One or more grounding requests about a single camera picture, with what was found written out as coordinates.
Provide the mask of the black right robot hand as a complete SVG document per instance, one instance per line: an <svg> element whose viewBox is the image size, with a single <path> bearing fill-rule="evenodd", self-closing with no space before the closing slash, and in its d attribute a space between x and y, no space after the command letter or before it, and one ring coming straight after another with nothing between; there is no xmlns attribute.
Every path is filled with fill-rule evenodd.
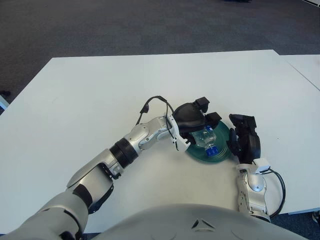
<svg viewBox="0 0 320 240"><path fill-rule="evenodd" d="M240 164L252 164L261 157L261 142L256 133L254 116L230 114L229 119L234 128L229 129L226 144Z"/></svg>

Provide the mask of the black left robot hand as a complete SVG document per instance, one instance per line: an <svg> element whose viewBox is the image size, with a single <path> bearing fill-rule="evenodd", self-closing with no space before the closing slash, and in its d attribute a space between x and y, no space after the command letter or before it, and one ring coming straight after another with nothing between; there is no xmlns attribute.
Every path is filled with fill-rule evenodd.
<svg viewBox="0 0 320 240"><path fill-rule="evenodd" d="M180 105L174 111L174 119L179 129L179 135L187 139L187 143L196 144L193 132L202 130L206 126L213 129L217 127L221 116L217 112L207 113L210 101L206 97L196 99L194 102L187 102Z"/></svg>

